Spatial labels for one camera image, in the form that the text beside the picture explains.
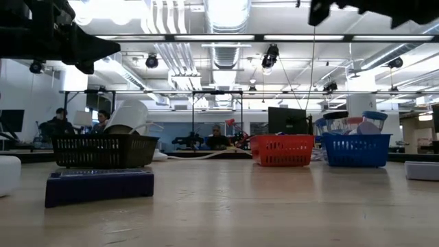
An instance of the pillar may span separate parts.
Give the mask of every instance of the pillar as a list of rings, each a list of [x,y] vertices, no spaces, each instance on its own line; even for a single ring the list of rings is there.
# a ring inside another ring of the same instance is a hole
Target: pillar
[[[358,78],[348,78],[346,89],[347,91],[376,91],[375,76],[366,71],[361,73]],[[346,108],[349,117],[361,117],[365,110],[377,110],[377,96],[372,93],[348,95]]]

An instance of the person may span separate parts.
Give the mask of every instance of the person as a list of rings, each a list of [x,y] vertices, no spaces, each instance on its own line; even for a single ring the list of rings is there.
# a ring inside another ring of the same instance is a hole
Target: person
[[[56,110],[56,116],[45,123],[40,125],[41,134],[46,137],[52,137],[54,135],[62,135],[62,134],[75,134],[75,130],[72,124],[64,118],[67,116],[67,111],[64,111],[63,108],[58,108]]]
[[[221,135],[221,127],[214,125],[212,128],[212,136],[207,139],[206,145],[212,150],[225,150],[230,146],[230,140]]]
[[[106,110],[100,110],[97,112],[97,120],[99,123],[93,126],[93,129],[91,130],[92,134],[103,134],[109,119],[110,113]]]

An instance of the fluorescent light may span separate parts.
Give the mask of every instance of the fluorescent light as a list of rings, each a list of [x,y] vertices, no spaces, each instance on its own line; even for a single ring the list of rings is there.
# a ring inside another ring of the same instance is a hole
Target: fluorescent light
[[[134,40],[152,40],[152,41],[163,41],[165,37],[163,35],[98,35],[97,38],[111,41],[134,41]]]
[[[265,35],[264,40],[342,40],[343,35]]]
[[[242,91],[245,94],[279,94],[283,93],[282,91]]]
[[[430,121],[433,120],[433,115],[419,115],[419,121]]]
[[[144,93],[144,91],[116,91],[116,93],[119,93],[119,94],[138,93],[138,94],[140,94],[140,93]]]
[[[163,94],[192,94],[192,91],[154,91],[154,93],[163,93]]]
[[[203,48],[216,48],[216,47],[225,47],[225,48],[246,48],[246,47],[252,47],[250,44],[201,44],[201,47]]]
[[[211,34],[211,35],[176,35],[176,40],[254,40],[254,35]]]
[[[391,41],[391,40],[407,40],[407,41],[430,41],[434,36],[432,35],[356,35],[353,40],[357,41]]]

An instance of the white container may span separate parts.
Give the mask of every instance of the white container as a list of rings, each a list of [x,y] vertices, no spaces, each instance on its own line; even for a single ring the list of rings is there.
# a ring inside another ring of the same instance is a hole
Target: white container
[[[15,156],[0,156],[0,197],[20,186],[21,161]]]
[[[133,128],[147,123],[148,108],[137,99],[127,99],[113,113],[105,128],[108,134],[128,134]],[[143,126],[134,133],[147,135],[148,128]]]
[[[406,161],[405,176],[407,179],[439,181],[439,163]]]

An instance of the spotlight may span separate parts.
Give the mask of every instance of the spotlight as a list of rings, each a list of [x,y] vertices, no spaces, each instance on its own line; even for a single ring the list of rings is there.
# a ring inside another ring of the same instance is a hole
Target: spotlight
[[[386,66],[393,69],[393,68],[401,68],[404,65],[404,61],[401,58],[396,58],[392,61],[390,61]]]
[[[44,61],[34,60],[33,63],[30,65],[29,70],[35,74],[42,74],[46,69],[44,63]]]
[[[157,68],[157,66],[158,66],[157,55],[156,54],[148,54],[148,58],[146,59],[145,65],[149,69]]]
[[[264,55],[262,60],[262,67],[264,69],[269,69],[274,66],[277,62],[277,57],[279,56],[279,48],[276,44],[270,44],[267,53]]]
[[[397,86],[392,86],[392,87],[389,89],[389,92],[399,92],[398,87],[397,87]],[[390,95],[391,95],[391,96],[395,96],[395,95],[398,95],[398,93],[391,93]]]
[[[338,89],[338,87],[337,87],[337,82],[335,82],[335,81],[332,81],[332,82],[330,82],[329,84],[328,84],[328,86],[325,86],[324,88],[323,88],[323,91],[326,91],[326,92],[334,92],[334,91],[336,91]]]

